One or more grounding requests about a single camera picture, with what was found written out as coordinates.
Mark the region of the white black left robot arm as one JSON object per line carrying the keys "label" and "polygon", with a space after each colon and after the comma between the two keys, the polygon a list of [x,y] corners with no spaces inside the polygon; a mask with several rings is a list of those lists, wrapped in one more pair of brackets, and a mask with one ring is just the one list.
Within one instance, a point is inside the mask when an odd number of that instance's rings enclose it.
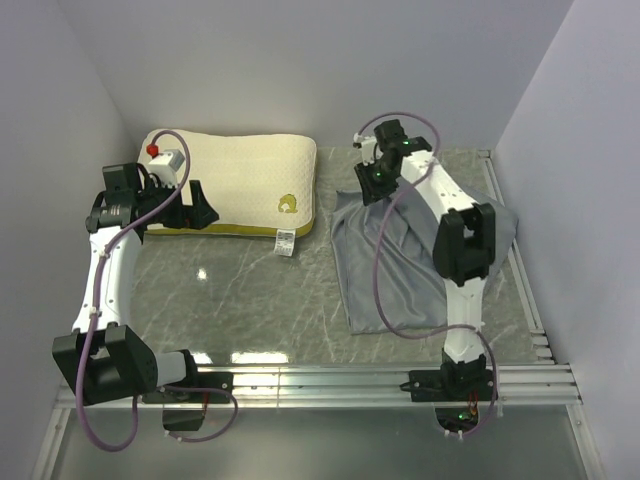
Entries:
{"label": "white black left robot arm", "polygon": [[84,406],[148,395],[161,387],[179,402],[195,399],[201,377],[186,350],[156,354],[131,329],[133,274],[148,226],[202,230],[219,218],[197,180],[190,204],[173,172],[125,163],[102,170],[105,188],[85,224],[91,260],[84,299],[70,334],[54,339],[52,356]]}

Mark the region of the grey pillowcase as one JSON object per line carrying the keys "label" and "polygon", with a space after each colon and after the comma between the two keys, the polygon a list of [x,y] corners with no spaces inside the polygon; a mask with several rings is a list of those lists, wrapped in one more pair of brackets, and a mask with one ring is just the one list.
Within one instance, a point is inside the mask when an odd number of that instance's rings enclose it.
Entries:
{"label": "grey pillowcase", "polygon": [[[338,283],[352,334],[384,333],[373,295],[373,264],[380,226],[391,201],[362,203],[361,192],[339,191],[331,217]],[[432,250],[439,222],[416,191],[394,207],[378,263],[381,304],[397,330],[446,323],[446,292]]]}

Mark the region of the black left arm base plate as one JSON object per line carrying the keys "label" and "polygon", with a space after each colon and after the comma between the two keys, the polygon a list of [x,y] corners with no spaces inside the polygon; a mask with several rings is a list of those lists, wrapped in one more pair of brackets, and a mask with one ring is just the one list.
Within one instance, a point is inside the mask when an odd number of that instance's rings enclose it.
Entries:
{"label": "black left arm base plate", "polygon": [[195,383],[187,380],[171,384],[173,390],[156,390],[144,394],[142,402],[145,404],[228,404],[229,397],[222,393],[212,393],[212,389],[223,390],[232,393],[234,386],[234,374],[229,371],[199,372]]}

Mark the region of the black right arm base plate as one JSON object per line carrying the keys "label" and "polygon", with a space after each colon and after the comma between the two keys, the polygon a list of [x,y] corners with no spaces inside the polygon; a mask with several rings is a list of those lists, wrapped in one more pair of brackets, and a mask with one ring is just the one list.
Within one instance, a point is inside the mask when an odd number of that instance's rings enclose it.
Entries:
{"label": "black right arm base plate", "polygon": [[409,393],[414,403],[489,401],[494,384],[489,370],[462,377],[444,370],[411,370],[399,389]]}

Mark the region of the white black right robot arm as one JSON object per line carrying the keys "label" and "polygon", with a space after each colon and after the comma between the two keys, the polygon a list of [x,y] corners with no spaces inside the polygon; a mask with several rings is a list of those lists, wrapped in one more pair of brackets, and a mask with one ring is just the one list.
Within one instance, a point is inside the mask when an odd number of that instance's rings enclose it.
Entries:
{"label": "white black right robot arm", "polygon": [[438,142],[409,137],[401,112],[369,120],[372,136],[358,130],[353,145],[362,153],[354,168],[364,205],[385,198],[393,205],[411,192],[438,222],[432,249],[436,272],[444,281],[447,323],[442,364],[429,393],[467,400],[481,387],[496,386],[495,357],[482,335],[482,302],[496,257],[496,213],[478,203],[452,179],[437,158]]}

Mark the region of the cream quilted pillow yellow edge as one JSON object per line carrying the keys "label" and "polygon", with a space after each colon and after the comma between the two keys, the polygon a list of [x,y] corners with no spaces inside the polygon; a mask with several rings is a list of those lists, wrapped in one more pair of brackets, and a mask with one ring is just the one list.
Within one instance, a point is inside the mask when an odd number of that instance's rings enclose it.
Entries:
{"label": "cream quilted pillow yellow edge", "polygon": [[308,234],[315,220],[317,146],[294,134],[216,136],[178,130],[198,180],[219,220],[202,230],[160,224],[152,235],[274,237],[279,230]]}

